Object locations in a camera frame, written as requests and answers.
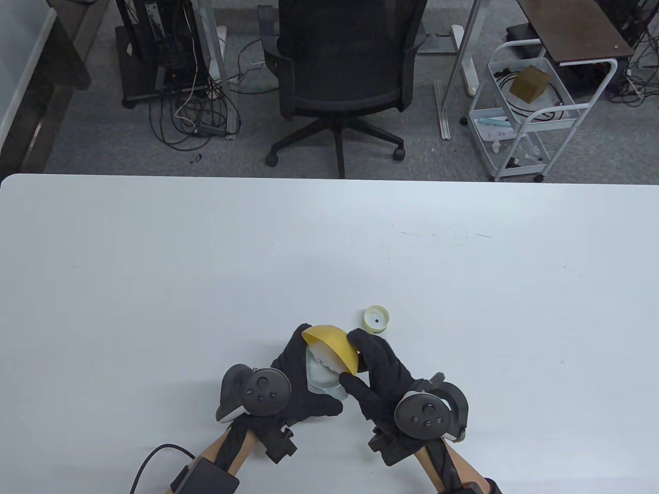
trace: chair base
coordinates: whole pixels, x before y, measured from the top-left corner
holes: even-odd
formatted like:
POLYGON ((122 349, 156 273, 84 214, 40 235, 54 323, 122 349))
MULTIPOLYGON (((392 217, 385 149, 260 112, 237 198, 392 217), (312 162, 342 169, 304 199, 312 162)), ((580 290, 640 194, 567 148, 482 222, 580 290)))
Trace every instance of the chair base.
POLYGON ((355 118, 341 118, 341 117, 324 117, 318 120, 311 122, 306 127, 301 128, 300 130, 292 133, 288 137, 276 142, 270 148, 270 153, 266 156, 266 165, 269 167, 277 166, 279 158, 277 156, 277 151, 287 148, 291 144, 294 144, 302 139, 311 137, 314 134, 319 133, 321 130, 331 130, 334 134, 334 144, 336 146, 336 158, 337 164, 339 165, 339 178, 345 178, 345 163, 343 160, 343 129, 351 128, 357 132, 367 134, 369 136, 381 139, 386 142, 391 142, 398 146, 393 152, 392 158, 394 161, 402 161, 405 158, 405 142, 402 138, 395 136, 382 130, 370 123, 364 122, 360 119, 355 118))

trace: gray carpet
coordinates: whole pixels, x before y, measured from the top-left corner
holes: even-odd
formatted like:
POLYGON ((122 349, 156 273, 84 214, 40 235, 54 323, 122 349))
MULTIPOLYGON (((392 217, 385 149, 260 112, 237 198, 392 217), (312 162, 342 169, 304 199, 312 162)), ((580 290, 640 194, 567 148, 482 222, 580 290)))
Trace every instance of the gray carpet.
MULTIPOLYGON (((451 23, 464 23, 468 10, 453 1, 451 8, 429 8, 424 24, 429 32, 446 32, 451 23)), ((524 21, 515 0, 493 0, 475 61, 483 67, 491 51, 503 41, 505 28, 524 21)), ((114 27, 120 24, 114 2, 105 14, 88 59, 92 87, 77 93, 61 126, 47 173, 190 175, 213 177, 308 177, 337 176, 333 138, 323 132, 279 153, 279 165, 270 169, 263 158, 270 145, 300 128, 307 119, 287 122, 279 116, 278 95, 241 96, 238 100, 243 126, 233 141, 215 138, 194 152, 176 152, 160 144, 148 126, 148 107, 129 111, 121 107, 121 82, 114 27), (196 162, 198 153, 202 158, 196 162)), ((253 35, 229 33, 228 67, 235 72, 237 51, 253 35)), ((257 61, 258 44, 244 54, 257 61)), ((453 57, 423 57, 416 62, 415 95, 403 113, 389 110, 367 117, 405 139, 407 156, 391 160, 393 146, 346 131, 345 161, 348 178, 396 180, 488 180, 476 144, 458 120, 469 107, 462 83, 455 91, 449 118, 453 138, 440 137, 432 81, 446 80, 453 57)), ((243 90, 270 87, 276 80, 267 69, 250 73, 243 90)), ((484 103, 492 96, 486 94, 484 103)), ((659 184, 659 111, 656 101, 640 108, 614 105, 602 100, 593 109, 548 176, 551 182, 659 184)), ((543 133, 549 151, 563 131, 543 133)), ((506 180, 529 181, 529 177, 506 180)))

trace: chair backrest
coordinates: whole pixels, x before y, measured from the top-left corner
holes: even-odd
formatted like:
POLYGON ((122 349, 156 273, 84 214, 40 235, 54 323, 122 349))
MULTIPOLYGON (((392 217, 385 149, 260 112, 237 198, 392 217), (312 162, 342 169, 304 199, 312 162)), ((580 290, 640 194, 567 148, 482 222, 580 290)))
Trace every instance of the chair backrest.
POLYGON ((356 101, 399 90, 403 54, 425 6, 426 0, 279 0, 277 44, 294 60, 297 96, 356 101))

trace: wrist strap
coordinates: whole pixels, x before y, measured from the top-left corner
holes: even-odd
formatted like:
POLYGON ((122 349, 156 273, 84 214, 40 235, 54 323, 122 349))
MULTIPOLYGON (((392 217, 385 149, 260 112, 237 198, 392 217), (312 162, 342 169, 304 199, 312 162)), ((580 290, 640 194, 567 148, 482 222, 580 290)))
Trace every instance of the wrist strap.
POLYGON ((236 424, 233 422, 231 424, 231 429, 227 438, 220 446, 217 456, 215 458, 215 465, 225 472, 229 471, 231 464, 240 453, 245 437, 247 436, 247 427, 244 425, 236 424))
POLYGON ((432 467, 437 472, 437 475, 440 476, 447 494, 462 489, 462 481, 457 474, 451 455, 446 449, 444 440, 437 439, 435 441, 430 441, 426 444, 426 449, 428 450, 428 456, 430 457, 432 467))

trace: caster wheel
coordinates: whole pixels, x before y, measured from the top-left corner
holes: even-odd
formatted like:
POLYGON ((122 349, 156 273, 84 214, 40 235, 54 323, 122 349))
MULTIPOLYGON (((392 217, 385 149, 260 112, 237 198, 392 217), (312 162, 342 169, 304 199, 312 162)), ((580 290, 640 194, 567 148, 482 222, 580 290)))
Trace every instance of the caster wheel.
POLYGON ((135 108, 136 104, 137 102, 135 101, 127 101, 125 99, 121 100, 121 106, 123 106, 126 110, 132 110, 133 108, 135 108))
POLYGON ((270 153, 266 156, 266 166, 274 168, 279 163, 279 156, 276 154, 270 153))
POLYGON ((405 148, 396 148, 393 152, 392 158, 394 161, 402 161, 405 159, 405 148))

